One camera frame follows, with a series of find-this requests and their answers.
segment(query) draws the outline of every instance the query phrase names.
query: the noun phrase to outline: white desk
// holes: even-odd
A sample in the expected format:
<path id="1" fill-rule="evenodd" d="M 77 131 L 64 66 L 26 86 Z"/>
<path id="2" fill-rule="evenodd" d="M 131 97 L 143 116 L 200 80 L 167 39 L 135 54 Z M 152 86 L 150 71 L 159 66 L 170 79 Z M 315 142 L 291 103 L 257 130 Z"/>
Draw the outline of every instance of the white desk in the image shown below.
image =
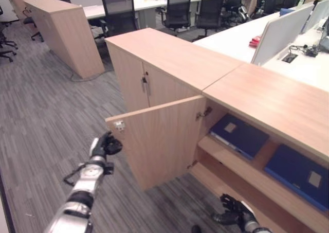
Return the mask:
<path id="1" fill-rule="evenodd" d="M 201 0 L 191 0 L 191 24 L 194 24 L 194 16 L 196 12 L 197 2 Z M 135 11 L 139 15 L 140 28 L 156 27 L 155 8 L 167 5 L 165 0 L 134 0 Z M 105 16 L 104 7 L 102 5 L 88 6 L 83 8 L 88 20 Z"/>
<path id="2" fill-rule="evenodd" d="M 250 63 L 256 48 L 250 47 L 249 42 L 252 38 L 262 35 L 267 23 L 279 16 L 280 14 L 276 12 L 200 39 L 194 44 Z"/>
<path id="3" fill-rule="evenodd" d="M 317 45 L 321 34 L 316 28 L 312 28 L 305 34 L 299 35 L 293 45 Z M 291 63 L 286 63 L 282 61 L 282 58 L 288 52 L 288 49 L 285 49 L 265 63 L 263 67 L 329 92 L 329 53 L 320 52 L 313 58 L 304 55 L 301 51 L 293 50 L 293 53 L 298 56 Z"/>

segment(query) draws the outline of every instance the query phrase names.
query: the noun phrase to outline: gray carpet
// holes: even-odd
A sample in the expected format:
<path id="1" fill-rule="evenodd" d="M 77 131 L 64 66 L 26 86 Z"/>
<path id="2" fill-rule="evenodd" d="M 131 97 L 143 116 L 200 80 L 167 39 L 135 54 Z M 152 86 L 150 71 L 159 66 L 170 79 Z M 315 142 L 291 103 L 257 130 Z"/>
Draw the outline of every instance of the gray carpet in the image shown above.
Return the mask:
<path id="1" fill-rule="evenodd" d="M 106 131 L 104 119 L 125 107 L 104 41 L 98 47 L 109 72 L 73 83 L 68 67 L 19 22 L 5 34 L 19 50 L 13 63 L 0 58 L 0 169 L 16 232 L 39 233 L 70 192 L 63 176 L 88 158 L 91 141 Z M 144 192 L 123 153 L 111 160 L 115 174 L 99 190 L 94 232 L 189 233 L 195 223 L 205 233 L 236 229 L 211 221 L 212 208 L 222 206 L 193 176 Z"/>

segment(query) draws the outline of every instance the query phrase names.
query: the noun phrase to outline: cable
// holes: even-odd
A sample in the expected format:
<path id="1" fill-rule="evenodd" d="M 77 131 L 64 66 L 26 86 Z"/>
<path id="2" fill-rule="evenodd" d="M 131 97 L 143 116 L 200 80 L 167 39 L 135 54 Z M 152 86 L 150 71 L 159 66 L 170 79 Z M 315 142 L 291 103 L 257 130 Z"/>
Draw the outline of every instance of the cable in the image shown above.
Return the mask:
<path id="1" fill-rule="evenodd" d="M 74 80 L 74 79 L 73 79 L 74 73 L 72 73 L 72 75 L 70 76 L 70 81 L 72 81 L 72 82 L 74 82 L 74 83 L 93 81 L 93 80 L 96 80 L 96 79 L 97 79 L 98 77 L 100 77 L 101 75 L 103 75 L 103 74 L 105 74 L 105 73 L 108 73 L 108 72 L 111 72 L 111 71 L 110 71 L 110 70 L 108 70 L 108 71 L 104 71 L 104 72 L 102 72 L 101 74 L 96 75 L 94 78 L 90 78 L 90 79 L 87 79 L 87 80 Z"/>

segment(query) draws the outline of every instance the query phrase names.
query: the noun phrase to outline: lock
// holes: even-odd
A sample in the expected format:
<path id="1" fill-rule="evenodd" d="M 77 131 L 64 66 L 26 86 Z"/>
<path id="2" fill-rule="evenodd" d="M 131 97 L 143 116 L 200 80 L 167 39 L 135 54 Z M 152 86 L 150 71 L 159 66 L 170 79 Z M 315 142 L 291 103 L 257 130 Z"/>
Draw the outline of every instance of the lock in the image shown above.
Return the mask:
<path id="1" fill-rule="evenodd" d="M 115 128 L 116 128 L 117 130 L 119 130 L 120 132 L 124 131 L 124 129 L 125 129 L 125 124 L 124 124 L 123 121 L 116 121 L 116 122 L 114 122 L 113 124 L 114 124 Z"/>

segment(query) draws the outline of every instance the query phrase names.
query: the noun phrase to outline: cabinet shelf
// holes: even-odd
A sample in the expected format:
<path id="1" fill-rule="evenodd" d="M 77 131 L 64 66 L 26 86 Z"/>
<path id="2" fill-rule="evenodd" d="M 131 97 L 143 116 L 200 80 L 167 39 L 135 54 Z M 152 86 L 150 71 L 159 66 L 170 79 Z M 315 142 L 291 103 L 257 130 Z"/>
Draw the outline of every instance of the cabinet shelf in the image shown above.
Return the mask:
<path id="1" fill-rule="evenodd" d="M 198 146 L 310 229 L 315 232 L 328 232 L 329 219 L 325 214 L 262 170 L 255 168 L 252 162 L 240 157 L 228 146 L 210 136 L 201 139 Z"/>

